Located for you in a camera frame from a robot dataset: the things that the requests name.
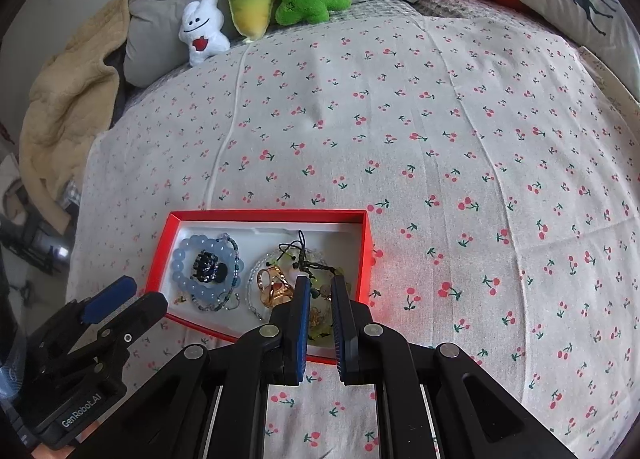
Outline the gold wire ring ornament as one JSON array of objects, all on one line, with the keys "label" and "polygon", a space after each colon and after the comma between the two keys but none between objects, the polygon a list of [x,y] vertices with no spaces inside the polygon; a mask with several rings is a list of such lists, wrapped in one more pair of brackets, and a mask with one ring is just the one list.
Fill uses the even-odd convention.
[{"label": "gold wire ring ornament", "polygon": [[294,287],[278,265],[269,265],[257,273],[257,286],[262,305],[273,309],[281,304],[291,302],[294,297]]}]

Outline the green beaded cord charm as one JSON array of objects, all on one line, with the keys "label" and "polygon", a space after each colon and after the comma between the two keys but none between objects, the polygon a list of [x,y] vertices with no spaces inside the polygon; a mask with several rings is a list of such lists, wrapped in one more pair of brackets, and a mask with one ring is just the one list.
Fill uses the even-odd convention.
[{"label": "green beaded cord charm", "polygon": [[345,276],[343,268],[326,261],[323,253],[309,249],[303,231],[297,231],[297,238],[278,245],[278,264],[284,264],[293,280],[305,276],[310,283],[310,313],[308,343],[329,347],[333,344],[332,280]]}]

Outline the black hair claw clip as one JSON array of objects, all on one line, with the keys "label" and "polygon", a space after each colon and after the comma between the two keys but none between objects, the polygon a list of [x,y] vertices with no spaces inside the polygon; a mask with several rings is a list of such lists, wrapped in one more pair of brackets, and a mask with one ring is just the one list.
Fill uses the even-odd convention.
[{"label": "black hair claw clip", "polygon": [[229,267],[215,254],[201,251],[195,257],[192,277],[199,283],[224,283],[229,275]]}]

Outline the red jewelry box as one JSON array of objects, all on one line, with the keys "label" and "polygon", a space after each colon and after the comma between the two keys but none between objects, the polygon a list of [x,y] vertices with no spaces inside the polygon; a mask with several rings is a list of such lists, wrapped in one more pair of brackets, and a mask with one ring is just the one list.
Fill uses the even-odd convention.
[{"label": "red jewelry box", "polygon": [[[345,271],[349,297],[367,301],[372,265],[372,237],[363,210],[209,210],[168,215],[156,247],[146,291],[160,292],[167,316],[183,326],[232,342],[266,323],[274,309],[260,301],[257,273],[278,265],[295,288],[296,280],[278,264],[277,249],[303,231],[309,249]],[[228,267],[224,283],[199,283],[192,277],[195,257],[207,251]],[[186,303],[174,304],[178,295]],[[308,343],[310,361],[332,364],[334,343]]]}]

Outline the cherry print bed sheet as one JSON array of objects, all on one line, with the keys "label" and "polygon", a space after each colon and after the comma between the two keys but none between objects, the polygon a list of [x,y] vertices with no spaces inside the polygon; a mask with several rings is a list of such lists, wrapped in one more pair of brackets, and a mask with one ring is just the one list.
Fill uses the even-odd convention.
[{"label": "cherry print bed sheet", "polygon": [[639,413],[639,103],[524,19],[362,5],[169,73],[93,144],[67,294],[168,214],[366,211],[373,317],[458,344],[581,458]]}]

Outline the beige knitted blanket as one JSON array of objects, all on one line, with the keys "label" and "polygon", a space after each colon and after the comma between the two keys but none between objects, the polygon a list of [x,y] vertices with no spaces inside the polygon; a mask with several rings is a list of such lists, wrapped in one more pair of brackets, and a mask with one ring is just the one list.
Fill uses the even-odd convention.
[{"label": "beige knitted blanket", "polygon": [[70,223],[58,204],[71,180],[80,184],[96,136],[113,118],[119,88],[105,58],[125,44],[128,0],[110,0],[42,67],[29,91],[18,167],[30,201],[59,234]]}]

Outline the white ghost plush toy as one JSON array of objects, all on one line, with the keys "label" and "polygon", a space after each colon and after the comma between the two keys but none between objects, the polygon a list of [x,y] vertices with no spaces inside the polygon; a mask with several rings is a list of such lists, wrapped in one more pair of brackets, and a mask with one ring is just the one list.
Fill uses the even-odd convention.
[{"label": "white ghost plush toy", "polygon": [[179,40],[186,44],[191,67],[230,50],[230,41],[222,33],[224,14],[218,0],[194,0],[183,9]]}]

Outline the white deer print pillow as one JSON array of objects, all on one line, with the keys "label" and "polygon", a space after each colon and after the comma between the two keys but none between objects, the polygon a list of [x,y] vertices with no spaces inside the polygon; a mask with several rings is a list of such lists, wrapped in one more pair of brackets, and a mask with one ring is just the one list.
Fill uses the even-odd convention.
[{"label": "white deer print pillow", "polygon": [[618,0],[519,0],[598,56],[639,96],[639,32]]}]

